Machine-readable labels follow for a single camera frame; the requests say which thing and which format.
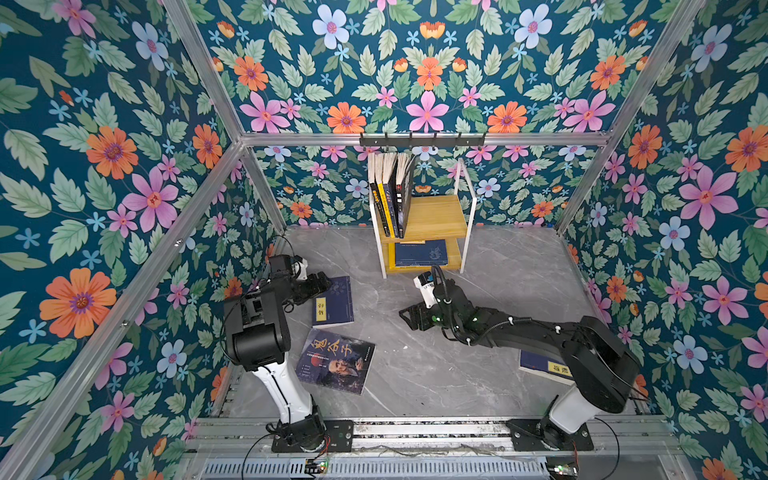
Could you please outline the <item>yellow cartoon cover book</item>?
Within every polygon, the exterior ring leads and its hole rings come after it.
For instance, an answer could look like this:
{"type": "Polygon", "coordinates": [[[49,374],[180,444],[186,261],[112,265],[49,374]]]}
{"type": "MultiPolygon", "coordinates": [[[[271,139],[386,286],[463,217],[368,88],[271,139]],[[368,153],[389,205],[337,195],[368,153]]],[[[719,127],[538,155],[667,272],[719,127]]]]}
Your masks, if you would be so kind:
{"type": "Polygon", "coordinates": [[[396,204],[393,196],[395,163],[395,153],[382,152],[375,155],[373,163],[380,216],[384,232],[389,238],[396,238],[398,233],[396,204]]]}

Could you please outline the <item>black book white characters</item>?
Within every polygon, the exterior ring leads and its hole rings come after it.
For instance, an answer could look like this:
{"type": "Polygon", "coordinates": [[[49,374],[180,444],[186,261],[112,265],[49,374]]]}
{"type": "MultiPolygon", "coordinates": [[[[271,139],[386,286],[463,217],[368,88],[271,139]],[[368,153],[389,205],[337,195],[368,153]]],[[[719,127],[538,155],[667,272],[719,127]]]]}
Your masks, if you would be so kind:
{"type": "Polygon", "coordinates": [[[397,237],[405,237],[413,191],[414,157],[407,152],[398,153],[395,172],[397,237]]]}

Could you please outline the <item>dark portrait book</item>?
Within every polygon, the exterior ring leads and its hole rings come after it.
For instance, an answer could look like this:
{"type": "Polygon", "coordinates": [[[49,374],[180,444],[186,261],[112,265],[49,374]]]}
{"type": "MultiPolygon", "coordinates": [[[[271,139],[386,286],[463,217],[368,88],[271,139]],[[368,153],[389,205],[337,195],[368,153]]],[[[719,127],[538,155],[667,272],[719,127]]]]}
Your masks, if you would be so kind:
{"type": "Polygon", "coordinates": [[[295,372],[301,382],[361,395],[375,348],[368,341],[312,329],[295,372]]]}
{"type": "Polygon", "coordinates": [[[394,152],[385,153],[382,166],[382,187],[387,203],[387,224],[390,227],[393,238],[402,237],[397,199],[398,156],[399,154],[394,152]]]}

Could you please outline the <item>navy book yellow label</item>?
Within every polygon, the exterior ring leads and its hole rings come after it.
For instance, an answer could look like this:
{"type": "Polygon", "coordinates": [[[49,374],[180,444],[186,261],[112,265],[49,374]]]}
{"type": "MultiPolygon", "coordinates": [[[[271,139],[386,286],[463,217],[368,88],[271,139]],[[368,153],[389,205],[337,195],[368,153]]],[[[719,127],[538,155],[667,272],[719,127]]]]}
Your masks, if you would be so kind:
{"type": "Polygon", "coordinates": [[[394,248],[394,261],[398,268],[447,265],[449,259],[446,241],[398,243],[394,248]]]}

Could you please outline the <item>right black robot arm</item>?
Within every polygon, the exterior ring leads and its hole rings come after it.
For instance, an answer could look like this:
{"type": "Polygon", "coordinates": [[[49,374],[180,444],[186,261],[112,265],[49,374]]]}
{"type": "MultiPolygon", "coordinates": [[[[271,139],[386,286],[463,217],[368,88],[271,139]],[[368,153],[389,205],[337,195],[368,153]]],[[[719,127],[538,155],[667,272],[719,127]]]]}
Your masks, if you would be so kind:
{"type": "Polygon", "coordinates": [[[602,320],[546,322],[474,305],[452,280],[419,287],[422,301],[399,311],[413,331],[438,328],[467,347],[513,348],[559,362],[572,386],[541,420],[540,435],[574,435],[602,414],[624,411],[633,395],[639,359],[602,320]]]}

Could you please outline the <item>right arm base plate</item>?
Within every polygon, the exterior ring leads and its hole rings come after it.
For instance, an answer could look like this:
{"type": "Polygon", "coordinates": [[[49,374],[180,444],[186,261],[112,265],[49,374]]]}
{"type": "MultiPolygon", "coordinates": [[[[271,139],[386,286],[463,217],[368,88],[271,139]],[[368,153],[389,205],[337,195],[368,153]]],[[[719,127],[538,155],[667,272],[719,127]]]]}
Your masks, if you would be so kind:
{"type": "Polygon", "coordinates": [[[548,419],[510,419],[505,422],[510,430],[515,451],[593,451],[594,443],[586,424],[574,433],[555,426],[548,419]]]}

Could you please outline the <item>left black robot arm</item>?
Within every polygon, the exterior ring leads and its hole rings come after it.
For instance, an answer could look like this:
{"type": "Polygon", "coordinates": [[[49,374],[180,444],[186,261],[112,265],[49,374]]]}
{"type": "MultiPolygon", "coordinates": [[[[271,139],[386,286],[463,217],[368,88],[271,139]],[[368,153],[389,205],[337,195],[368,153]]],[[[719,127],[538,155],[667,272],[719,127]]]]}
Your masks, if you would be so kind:
{"type": "Polygon", "coordinates": [[[279,411],[268,432],[289,447],[325,446],[327,428],[312,395],[289,366],[291,334],[286,312],[331,287],[323,272],[309,274],[297,255],[267,260],[269,275],[251,291],[224,301],[224,340],[230,361],[258,378],[279,411]]]}

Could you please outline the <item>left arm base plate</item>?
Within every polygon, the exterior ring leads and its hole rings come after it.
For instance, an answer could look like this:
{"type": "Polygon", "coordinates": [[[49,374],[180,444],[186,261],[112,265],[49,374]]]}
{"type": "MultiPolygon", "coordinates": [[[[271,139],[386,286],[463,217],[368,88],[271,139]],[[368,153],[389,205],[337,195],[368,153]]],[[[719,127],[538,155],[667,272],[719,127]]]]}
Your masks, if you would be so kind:
{"type": "Polygon", "coordinates": [[[291,440],[281,436],[273,439],[273,453],[300,453],[319,455],[321,452],[350,453],[354,439],[355,423],[352,420],[326,420],[326,433],[320,438],[316,436],[301,441],[296,434],[291,440]]]}

